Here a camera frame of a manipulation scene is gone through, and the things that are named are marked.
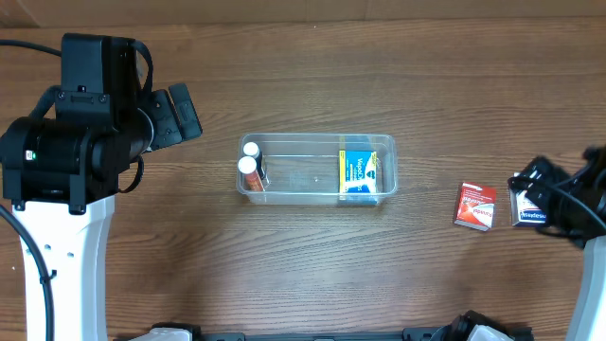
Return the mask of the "white blue plaster box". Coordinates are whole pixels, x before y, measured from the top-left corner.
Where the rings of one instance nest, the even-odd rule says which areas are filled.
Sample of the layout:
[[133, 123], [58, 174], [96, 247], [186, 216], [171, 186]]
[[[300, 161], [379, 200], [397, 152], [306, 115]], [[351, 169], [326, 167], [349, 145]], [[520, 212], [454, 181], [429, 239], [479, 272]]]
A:
[[509, 187], [511, 224], [514, 227], [543, 227], [547, 215], [526, 197], [525, 189]]

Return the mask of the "red white medicine box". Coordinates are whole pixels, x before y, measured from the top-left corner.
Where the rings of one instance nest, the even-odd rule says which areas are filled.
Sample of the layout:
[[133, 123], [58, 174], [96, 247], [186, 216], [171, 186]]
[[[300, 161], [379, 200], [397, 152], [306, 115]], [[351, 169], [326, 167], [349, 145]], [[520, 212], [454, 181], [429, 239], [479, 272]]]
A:
[[463, 182], [454, 213], [454, 223], [480, 231], [488, 231], [494, 221], [496, 190], [471, 182]]

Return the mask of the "black tube white cap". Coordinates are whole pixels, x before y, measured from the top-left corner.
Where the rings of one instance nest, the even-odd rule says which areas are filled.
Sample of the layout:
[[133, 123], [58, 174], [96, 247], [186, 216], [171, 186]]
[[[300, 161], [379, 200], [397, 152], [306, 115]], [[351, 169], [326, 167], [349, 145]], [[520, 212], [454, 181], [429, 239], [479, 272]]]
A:
[[260, 146], [256, 142], [247, 142], [243, 145], [242, 152], [245, 156], [250, 156], [255, 159], [259, 177], [261, 180], [265, 180], [267, 178], [267, 173]]

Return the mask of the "orange tube white cap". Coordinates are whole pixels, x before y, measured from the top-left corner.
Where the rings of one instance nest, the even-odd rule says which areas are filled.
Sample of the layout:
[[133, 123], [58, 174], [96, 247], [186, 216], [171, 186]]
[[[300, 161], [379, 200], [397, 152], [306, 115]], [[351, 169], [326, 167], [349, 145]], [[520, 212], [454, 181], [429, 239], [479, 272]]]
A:
[[264, 185], [258, 173], [257, 161], [252, 156], [244, 156], [238, 161], [238, 170], [252, 191], [264, 191]]

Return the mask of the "clear plastic container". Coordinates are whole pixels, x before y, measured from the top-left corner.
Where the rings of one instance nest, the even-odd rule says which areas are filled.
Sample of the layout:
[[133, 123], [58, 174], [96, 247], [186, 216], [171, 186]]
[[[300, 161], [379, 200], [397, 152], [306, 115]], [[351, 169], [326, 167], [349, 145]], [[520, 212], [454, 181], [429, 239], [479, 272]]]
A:
[[[256, 142], [263, 153], [267, 178], [264, 191], [249, 189], [238, 172], [236, 187], [258, 205], [375, 206], [398, 190], [398, 155], [391, 135], [253, 133], [240, 147]], [[376, 152], [376, 193], [339, 192], [339, 152]]]

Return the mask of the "blue yellow medicine box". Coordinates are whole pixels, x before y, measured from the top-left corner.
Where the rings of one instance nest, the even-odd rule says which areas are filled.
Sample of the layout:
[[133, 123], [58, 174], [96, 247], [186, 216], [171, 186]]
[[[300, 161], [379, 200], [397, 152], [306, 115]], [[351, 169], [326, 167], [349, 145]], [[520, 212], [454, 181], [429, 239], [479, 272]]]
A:
[[339, 192], [376, 193], [378, 158], [376, 152], [339, 152]]

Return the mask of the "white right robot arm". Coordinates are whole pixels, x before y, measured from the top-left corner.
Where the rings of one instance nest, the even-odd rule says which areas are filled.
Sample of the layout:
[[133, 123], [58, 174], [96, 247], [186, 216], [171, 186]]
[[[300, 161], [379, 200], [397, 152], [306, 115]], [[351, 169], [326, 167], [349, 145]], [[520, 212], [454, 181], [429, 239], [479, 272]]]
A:
[[605, 338], [605, 149], [589, 147], [582, 158], [585, 166], [569, 174], [537, 156], [508, 179], [508, 188], [545, 214], [537, 233], [582, 250], [581, 285], [565, 338], [593, 341]]

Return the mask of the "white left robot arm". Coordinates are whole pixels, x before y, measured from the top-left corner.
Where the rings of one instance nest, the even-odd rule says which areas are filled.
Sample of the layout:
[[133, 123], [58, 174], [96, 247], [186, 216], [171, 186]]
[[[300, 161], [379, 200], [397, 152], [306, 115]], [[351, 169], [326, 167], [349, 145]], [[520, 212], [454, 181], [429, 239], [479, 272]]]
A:
[[17, 230], [27, 338], [104, 340], [106, 250], [119, 177], [202, 133], [182, 83], [165, 90], [49, 87], [2, 135], [2, 215]]

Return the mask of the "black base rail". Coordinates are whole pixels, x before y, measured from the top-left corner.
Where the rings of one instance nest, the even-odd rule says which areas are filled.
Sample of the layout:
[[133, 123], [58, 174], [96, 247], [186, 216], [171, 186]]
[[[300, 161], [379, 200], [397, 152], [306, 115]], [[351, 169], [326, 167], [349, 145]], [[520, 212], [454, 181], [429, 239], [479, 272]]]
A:
[[450, 326], [405, 328], [401, 332], [338, 332], [338, 333], [287, 333], [250, 335], [241, 332], [202, 334], [199, 328], [193, 332], [185, 330], [184, 336], [162, 336], [161, 340], [193, 341], [443, 341]]

